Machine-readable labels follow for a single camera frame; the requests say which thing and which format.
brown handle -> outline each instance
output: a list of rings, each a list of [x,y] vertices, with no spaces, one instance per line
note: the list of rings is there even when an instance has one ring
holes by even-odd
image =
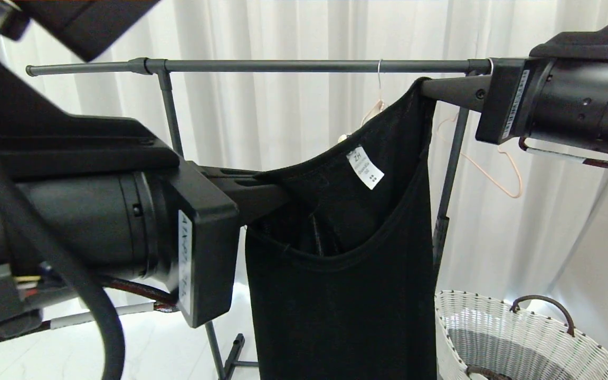
[[[502,375],[501,373],[496,373],[487,368],[482,368],[481,366],[468,366],[468,368],[466,368],[466,375],[470,376],[471,373],[485,376],[489,380],[513,380],[513,378]]]
[[[567,334],[572,335],[572,337],[576,337],[576,333],[574,332],[574,320],[572,319],[572,316],[569,315],[567,308],[562,306],[562,303],[559,303],[558,301],[555,301],[552,298],[548,298],[546,296],[538,296],[535,294],[520,297],[513,302],[513,306],[511,306],[511,312],[517,312],[519,310],[519,303],[527,300],[541,300],[552,303],[553,305],[557,306],[557,308],[560,309],[560,311],[564,314],[564,317],[567,318]]]

white wicker basket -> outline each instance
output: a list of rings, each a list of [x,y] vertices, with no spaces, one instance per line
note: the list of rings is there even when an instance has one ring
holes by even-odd
[[[531,299],[553,303],[568,323],[518,306]],[[444,380],[608,380],[608,351],[574,329],[569,313],[555,300],[526,296],[509,305],[451,290],[437,294],[435,305],[438,364]]]

black tank top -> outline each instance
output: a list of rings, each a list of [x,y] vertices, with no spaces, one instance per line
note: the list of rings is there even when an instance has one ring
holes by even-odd
[[[246,238],[262,380],[436,378],[424,80],[320,156],[258,175],[293,199]]]

metal rack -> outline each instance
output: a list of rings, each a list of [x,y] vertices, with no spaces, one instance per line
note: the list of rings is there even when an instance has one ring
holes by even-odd
[[[172,94],[171,72],[456,72],[466,75],[488,74],[492,68],[490,60],[160,60],[135,58],[128,62],[77,63],[67,65],[29,65],[26,72],[31,77],[49,74],[80,74],[95,72],[133,72],[144,75],[157,75],[166,108],[166,118],[174,151],[184,157],[182,140]],[[459,154],[466,131],[469,110],[459,109],[449,162],[442,185],[442,196],[433,234],[433,258],[435,279],[439,273],[442,252],[447,237],[449,218],[447,211],[454,186],[454,177],[459,163]],[[217,335],[212,321],[205,324],[215,369],[220,380],[230,380],[237,366],[258,367],[257,362],[240,361],[245,338],[238,334],[226,361],[217,343]]]

white curtain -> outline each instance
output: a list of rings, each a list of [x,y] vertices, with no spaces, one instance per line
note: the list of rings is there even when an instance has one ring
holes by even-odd
[[[560,31],[594,31],[607,23],[608,0],[162,0],[97,62],[522,57]],[[29,64],[80,62],[36,25],[18,43],[0,39],[0,59],[65,111],[136,118],[170,141],[154,77],[27,77]],[[382,74],[384,100],[395,101],[418,77]],[[253,170],[296,164],[330,148],[359,127],[379,92],[376,74],[174,73],[172,82],[185,158]],[[439,105],[436,125],[456,111]],[[471,113],[463,151],[514,192],[517,180],[504,156],[475,141],[478,116]],[[432,142],[434,215],[452,131],[453,123],[445,122],[443,140]],[[460,161],[442,289],[497,298],[545,292],[591,211],[603,170],[524,154],[516,140],[502,148],[517,161],[524,196],[507,197]]]

